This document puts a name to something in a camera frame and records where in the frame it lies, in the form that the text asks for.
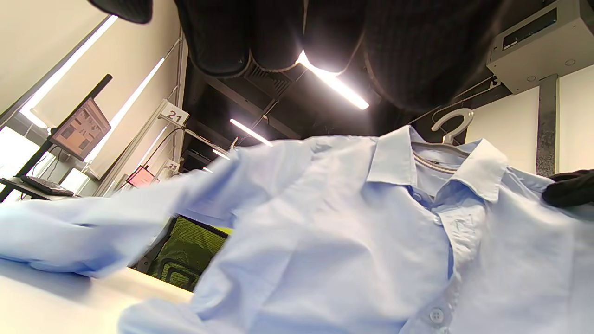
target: number 21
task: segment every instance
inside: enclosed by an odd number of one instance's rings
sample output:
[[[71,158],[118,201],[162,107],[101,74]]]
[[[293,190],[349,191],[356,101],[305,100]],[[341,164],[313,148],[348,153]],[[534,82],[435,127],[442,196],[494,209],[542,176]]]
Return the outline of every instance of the number 21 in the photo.
[[[173,110],[170,110],[169,112],[170,112],[170,114],[169,114],[169,115],[167,115],[167,118],[169,118],[169,119],[173,120],[173,117],[177,116],[177,117],[178,117],[178,120],[177,120],[177,121],[175,121],[175,122],[179,122],[179,121],[182,119],[182,115],[178,115],[178,114],[176,114],[176,112],[175,112],[175,111],[173,111]]]

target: electrical box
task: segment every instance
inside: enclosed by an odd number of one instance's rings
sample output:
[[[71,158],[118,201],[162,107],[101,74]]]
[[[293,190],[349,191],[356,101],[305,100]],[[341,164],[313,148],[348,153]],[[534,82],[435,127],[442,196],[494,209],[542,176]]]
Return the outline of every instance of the electrical box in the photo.
[[[513,93],[594,64],[594,11],[587,0],[558,0],[499,34],[487,67]]]

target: desk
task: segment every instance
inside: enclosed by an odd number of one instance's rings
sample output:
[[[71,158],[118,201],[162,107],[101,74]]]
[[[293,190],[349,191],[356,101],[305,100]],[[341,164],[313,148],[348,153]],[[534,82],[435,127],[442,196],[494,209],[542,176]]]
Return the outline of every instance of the desk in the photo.
[[[187,303],[192,295],[129,268],[90,279],[0,260],[0,333],[116,334],[129,306],[149,298]]]
[[[33,188],[25,182],[22,182],[22,180],[19,178],[0,178],[0,184],[4,184],[6,188],[19,191],[25,195],[29,195],[34,200],[59,201],[66,198],[73,198],[70,196],[48,195],[37,188]]]

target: black keyboard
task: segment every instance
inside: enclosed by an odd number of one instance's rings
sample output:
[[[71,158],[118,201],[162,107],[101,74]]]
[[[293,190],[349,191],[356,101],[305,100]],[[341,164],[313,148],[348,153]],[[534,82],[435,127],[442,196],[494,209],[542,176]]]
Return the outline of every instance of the black keyboard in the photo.
[[[41,190],[44,194],[54,196],[74,196],[74,193],[61,185],[46,179],[21,176],[21,180],[33,188]]]

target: mesh chair back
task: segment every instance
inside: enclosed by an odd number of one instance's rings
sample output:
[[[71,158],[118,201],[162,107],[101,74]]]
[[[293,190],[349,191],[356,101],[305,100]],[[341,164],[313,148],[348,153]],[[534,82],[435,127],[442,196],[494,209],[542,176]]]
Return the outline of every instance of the mesh chair back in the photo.
[[[147,275],[188,291],[193,291],[198,279],[221,249],[227,234],[194,220],[178,217],[170,226],[169,236],[147,253],[141,263],[147,264]]]

